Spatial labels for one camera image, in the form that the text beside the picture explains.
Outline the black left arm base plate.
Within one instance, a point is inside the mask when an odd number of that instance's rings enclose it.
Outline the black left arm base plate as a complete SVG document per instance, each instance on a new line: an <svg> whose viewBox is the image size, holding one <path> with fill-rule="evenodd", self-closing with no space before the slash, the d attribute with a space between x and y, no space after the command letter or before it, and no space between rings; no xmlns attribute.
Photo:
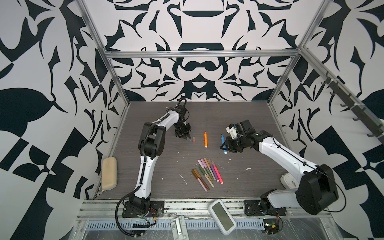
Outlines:
<svg viewBox="0 0 384 240"><path fill-rule="evenodd" d="M122 217L157 217L163 212L164 207L164 201L144 201L140 203L134 203L133 201L129 201L124 204Z"/></svg>

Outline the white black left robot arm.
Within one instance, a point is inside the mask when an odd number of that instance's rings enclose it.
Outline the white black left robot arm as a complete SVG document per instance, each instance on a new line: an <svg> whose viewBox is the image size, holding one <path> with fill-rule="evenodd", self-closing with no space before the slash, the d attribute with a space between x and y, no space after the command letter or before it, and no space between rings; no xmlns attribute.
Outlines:
<svg viewBox="0 0 384 240"><path fill-rule="evenodd" d="M186 140L191 137L191 125L186 123L186 113L186 107L178 104L156 121L144 124L138 144L141 160L139 176L135 192L129 197L136 208L143 211L149 208L154 168L165 148L167 130L174 126L176 137Z"/></svg>

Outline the orange highlighter pen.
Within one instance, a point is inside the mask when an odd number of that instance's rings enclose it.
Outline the orange highlighter pen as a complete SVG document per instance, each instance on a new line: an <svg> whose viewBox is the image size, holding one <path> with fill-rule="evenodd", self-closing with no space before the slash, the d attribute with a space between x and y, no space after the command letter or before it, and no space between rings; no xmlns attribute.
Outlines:
<svg viewBox="0 0 384 240"><path fill-rule="evenodd" d="M207 135L207 132L204 132L204 145L205 145L205 148L208 148L208 135Z"/></svg>

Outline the pink red highlighter pen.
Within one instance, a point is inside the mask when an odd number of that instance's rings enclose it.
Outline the pink red highlighter pen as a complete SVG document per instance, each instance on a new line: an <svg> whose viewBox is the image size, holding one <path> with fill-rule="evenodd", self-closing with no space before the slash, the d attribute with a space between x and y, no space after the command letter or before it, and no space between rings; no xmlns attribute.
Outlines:
<svg viewBox="0 0 384 240"><path fill-rule="evenodd" d="M212 162L212 165L213 165L213 167L214 167L215 173L217 174L217 176L218 176L218 178L219 178L219 182L220 182L220 184L223 184L224 181L223 181L223 179L222 179L222 177L221 177L221 175L220 175L220 172L219 172L219 170L218 170L216 164L215 164L214 162Z"/></svg>

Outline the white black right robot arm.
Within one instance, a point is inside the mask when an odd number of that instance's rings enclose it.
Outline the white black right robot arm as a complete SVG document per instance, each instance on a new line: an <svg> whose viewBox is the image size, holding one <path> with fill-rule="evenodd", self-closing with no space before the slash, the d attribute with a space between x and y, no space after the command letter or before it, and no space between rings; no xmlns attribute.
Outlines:
<svg viewBox="0 0 384 240"><path fill-rule="evenodd" d="M278 209L301 208L310 215L317 215L339 199L338 184L332 168L316 165L286 148L270 133L256 131L248 120L230 124L229 136L221 145L222 150L241 153L252 148L283 167L298 182L293 189L271 190L260 197L257 213L271 215Z"/></svg>

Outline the blue highlighter pen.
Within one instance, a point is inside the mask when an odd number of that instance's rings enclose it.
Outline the blue highlighter pen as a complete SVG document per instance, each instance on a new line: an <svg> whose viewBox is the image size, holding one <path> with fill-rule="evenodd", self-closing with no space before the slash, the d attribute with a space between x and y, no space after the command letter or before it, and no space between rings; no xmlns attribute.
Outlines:
<svg viewBox="0 0 384 240"><path fill-rule="evenodd" d="M224 154L226 155L228 152L226 150L226 138L223 134L221 134L221 140L222 140L222 150L224 151Z"/></svg>

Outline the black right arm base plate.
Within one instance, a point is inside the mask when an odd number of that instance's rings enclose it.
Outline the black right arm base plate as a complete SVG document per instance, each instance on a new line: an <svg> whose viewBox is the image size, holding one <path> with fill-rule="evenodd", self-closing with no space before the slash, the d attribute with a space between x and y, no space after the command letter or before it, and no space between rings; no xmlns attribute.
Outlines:
<svg viewBox="0 0 384 240"><path fill-rule="evenodd" d="M267 200L245 200L244 213L249 217L255 216L285 216L286 208L274 208Z"/></svg>

